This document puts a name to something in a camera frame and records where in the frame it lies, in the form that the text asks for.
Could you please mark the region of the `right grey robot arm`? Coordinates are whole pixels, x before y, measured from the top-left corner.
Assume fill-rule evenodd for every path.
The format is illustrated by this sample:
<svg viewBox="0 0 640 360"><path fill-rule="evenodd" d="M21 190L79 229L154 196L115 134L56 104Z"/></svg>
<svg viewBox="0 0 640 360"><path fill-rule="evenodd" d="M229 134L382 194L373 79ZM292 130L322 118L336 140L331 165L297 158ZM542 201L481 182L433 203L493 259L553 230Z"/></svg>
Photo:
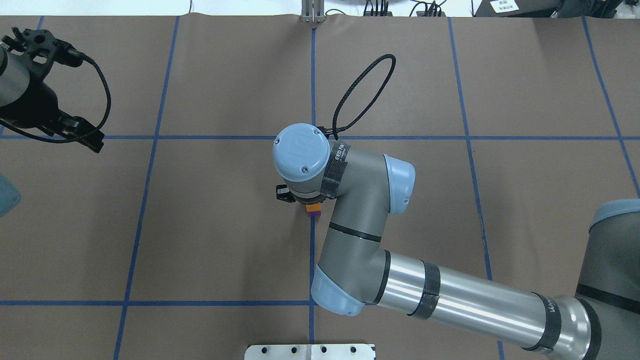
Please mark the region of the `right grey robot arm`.
<svg viewBox="0 0 640 360"><path fill-rule="evenodd" d="M387 334L482 338L497 360L639 358L639 198L612 139L273 142L299 199L335 198L311 290L320 312L403 317Z"/></svg>

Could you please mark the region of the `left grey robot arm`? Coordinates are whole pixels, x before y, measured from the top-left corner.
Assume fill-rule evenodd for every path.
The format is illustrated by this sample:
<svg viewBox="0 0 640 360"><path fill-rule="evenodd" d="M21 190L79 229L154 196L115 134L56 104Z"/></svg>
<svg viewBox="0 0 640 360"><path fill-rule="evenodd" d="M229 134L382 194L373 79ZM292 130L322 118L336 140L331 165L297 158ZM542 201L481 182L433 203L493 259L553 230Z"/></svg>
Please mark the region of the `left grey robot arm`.
<svg viewBox="0 0 640 360"><path fill-rule="evenodd" d="M48 144L81 144L94 153L100 153L105 125L111 110L112 96L105 75L89 55L71 48L66 51L71 59L94 67L106 96L105 111L96 126L80 116L71 116L58 107L57 94L45 82L34 79L30 69L1 46L1 125L12 132L34 141Z"/></svg>

